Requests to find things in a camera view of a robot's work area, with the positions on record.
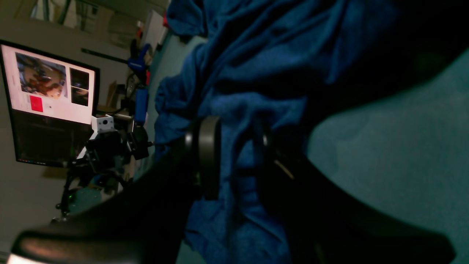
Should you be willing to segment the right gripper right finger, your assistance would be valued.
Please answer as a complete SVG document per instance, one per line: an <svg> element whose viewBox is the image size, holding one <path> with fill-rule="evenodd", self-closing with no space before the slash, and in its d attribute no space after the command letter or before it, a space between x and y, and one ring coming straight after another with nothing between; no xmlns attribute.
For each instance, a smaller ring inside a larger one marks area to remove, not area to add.
<svg viewBox="0 0 469 264"><path fill-rule="evenodd" d="M446 236L390 217L330 181L306 155L260 121L260 201L280 218L293 264L449 264Z"/></svg>

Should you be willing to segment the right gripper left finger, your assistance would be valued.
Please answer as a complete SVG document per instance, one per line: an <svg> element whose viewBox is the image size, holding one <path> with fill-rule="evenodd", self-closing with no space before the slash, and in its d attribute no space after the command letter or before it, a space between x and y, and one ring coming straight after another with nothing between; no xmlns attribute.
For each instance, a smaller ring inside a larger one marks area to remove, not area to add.
<svg viewBox="0 0 469 264"><path fill-rule="evenodd" d="M25 230L9 264L175 263L196 199L218 199L221 119L194 121L139 180L68 220Z"/></svg>

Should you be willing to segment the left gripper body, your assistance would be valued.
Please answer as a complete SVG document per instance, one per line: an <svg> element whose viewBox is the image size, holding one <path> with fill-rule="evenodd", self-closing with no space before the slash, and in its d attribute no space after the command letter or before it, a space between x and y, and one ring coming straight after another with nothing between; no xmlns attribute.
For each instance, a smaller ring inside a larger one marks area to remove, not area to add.
<svg viewBox="0 0 469 264"><path fill-rule="evenodd" d="M144 128L136 128L129 133L118 130L98 133L86 142L84 153L70 161L68 168L100 174L128 164L131 157L135 160L148 157L148 149L153 145Z"/></svg>

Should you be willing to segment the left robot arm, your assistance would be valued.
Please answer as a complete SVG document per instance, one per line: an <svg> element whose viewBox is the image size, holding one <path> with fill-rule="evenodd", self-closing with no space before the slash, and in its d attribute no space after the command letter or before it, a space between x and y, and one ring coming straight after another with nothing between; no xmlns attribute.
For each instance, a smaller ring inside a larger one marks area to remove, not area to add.
<svg viewBox="0 0 469 264"><path fill-rule="evenodd" d="M51 222L65 222L129 187L133 177L126 166L148 157L152 145L141 126L129 133L102 129L94 133L83 151L67 166L66 182L56 205L60 215Z"/></svg>

